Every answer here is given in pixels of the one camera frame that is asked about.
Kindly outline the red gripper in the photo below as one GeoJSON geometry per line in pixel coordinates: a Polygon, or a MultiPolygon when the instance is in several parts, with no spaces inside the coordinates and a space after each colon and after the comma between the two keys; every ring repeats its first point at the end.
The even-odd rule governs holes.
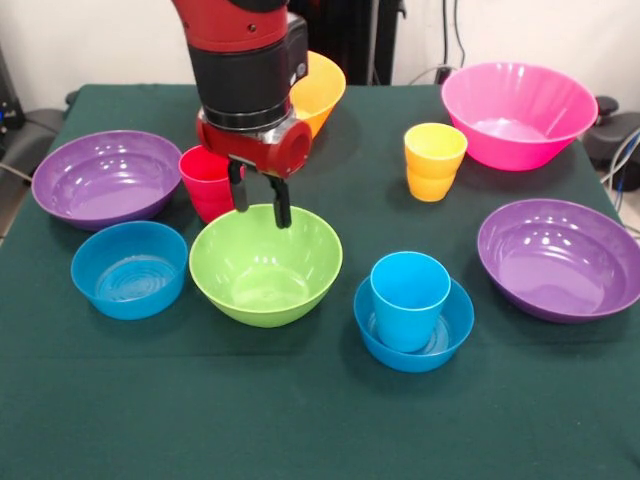
{"type": "Polygon", "coordinates": [[[291,226],[289,176],[301,169],[307,160],[312,144],[309,125],[290,113],[276,127],[257,132],[227,131],[212,125],[204,109],[198,111],[196,130],[201,144],[210,152],[229,157],[228,177],[234,208],[245,212],[249,203],[244,185],[244,165],[268,174],[273,201],[275,222],[278,228],[291,226]]]}

